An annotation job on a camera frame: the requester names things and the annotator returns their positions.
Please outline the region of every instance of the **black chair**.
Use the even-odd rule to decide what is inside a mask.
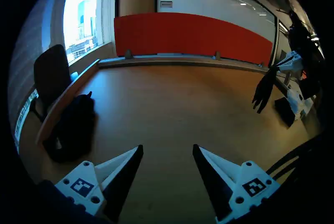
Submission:
[[[46,50],[34,63],[35,88],[39,95],[38,100],[42,103],[42,113],[37,111],[36,97],[30,104],[30,111],[43,122],[48,108],[77,77],[77,72],[70,75],[66,52],[62,45],[55,45]]]

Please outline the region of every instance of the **window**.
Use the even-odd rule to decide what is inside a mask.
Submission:
[[[64,40],[70,63],[103,44],[102,0],[66,0],[64,8]]]
[[[160,1],[172,1],[162,7]],[[275,17],[255,0],[158,0],[158,12],[189,13],[215,18],[246,28],[275,41]]]

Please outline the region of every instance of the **wooden desk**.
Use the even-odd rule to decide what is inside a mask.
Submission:
[[[142,144],[144,156],[120,223],[215,223],[192,157],[194,143],[236,164],[268,169],[308,140],[300,120],[287,129],[273,110],[252,109],[257,72],[200,66],[100,69],[77,94],[92,91],[98,115],[92,151],[102,163]],[[76,165],[50,165],[57,182]]]

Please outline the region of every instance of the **black bag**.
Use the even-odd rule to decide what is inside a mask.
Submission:
[[[95,125],[91,94],[77,96],[64,109],[50,137],[43,142],[52,160],[59,163],[74,161],[90,152]]]

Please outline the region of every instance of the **window frame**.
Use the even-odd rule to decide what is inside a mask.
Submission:
[[[91,53],[92,51],[94,51],[95,49],[97,49],[98,47],[100,47],[100,46],[102,46],[102,45],[104,45],[106,43],[105,42],[105,37],[104,37],[104,25],[103,25],[103,6],[104,6],[104,0],[100,0],[100,1],[101,2],[99,2],[99,0],[96,0],[96,10],[101,13],[99,15],[101,17],[99,19],[100,20],[99,23],[101,24],[101,30],[99,30],[99,32],[97,32],[98,34],[101,34],[99,37],[97,37],[97,41],[99,42],[99,38],[101,39],[101,41],[100,41],[100,43],[96,47],[90,49],[89,51],[85,52],[84,54],[79,55],[79,57],[75,58],[74,60],[68,62],[68,66],[76,63],[79,59],[85,57],[87,54]]]

